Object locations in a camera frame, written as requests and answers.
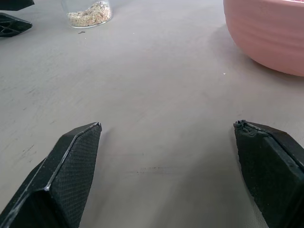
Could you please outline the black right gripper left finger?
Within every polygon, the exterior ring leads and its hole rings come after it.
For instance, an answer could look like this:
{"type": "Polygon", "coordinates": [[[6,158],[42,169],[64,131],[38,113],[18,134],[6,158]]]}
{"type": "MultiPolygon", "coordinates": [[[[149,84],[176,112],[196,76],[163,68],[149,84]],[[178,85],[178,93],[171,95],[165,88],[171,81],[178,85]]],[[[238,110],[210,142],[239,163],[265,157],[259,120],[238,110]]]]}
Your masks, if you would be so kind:
{"type": "Polygon", "coordinates": [[[102,126],[62,135],[0,215],[2,228],[77,228],[92,186],[102,126]]]}

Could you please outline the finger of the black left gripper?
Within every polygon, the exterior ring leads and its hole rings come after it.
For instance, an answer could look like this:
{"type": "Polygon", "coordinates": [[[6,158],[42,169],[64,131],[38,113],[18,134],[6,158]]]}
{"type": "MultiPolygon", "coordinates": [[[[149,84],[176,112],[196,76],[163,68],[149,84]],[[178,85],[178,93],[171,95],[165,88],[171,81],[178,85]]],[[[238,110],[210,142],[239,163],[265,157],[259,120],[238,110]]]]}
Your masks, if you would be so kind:
{"type": "Polygon", "coordinates": [[[19,11],[34,4],[33,0],[0,0],[0,10],[19,11]]]}
{"type": "Polygon", "coordinates": [[[0,37],[9,38],[32,28],[32,23],[6,13],[0,14],[0,37]]]}

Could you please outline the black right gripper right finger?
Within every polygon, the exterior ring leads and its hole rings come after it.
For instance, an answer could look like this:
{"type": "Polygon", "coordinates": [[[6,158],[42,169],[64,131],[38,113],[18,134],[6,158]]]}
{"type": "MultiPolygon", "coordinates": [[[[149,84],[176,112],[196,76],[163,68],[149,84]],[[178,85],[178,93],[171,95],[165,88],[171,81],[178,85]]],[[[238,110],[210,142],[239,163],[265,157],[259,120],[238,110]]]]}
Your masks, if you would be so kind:
{"type": "Polygon", "coordinates": [[[243,179],[270,228],[304,226],[304,149],[288,133],[234,123],[243,179]]]}

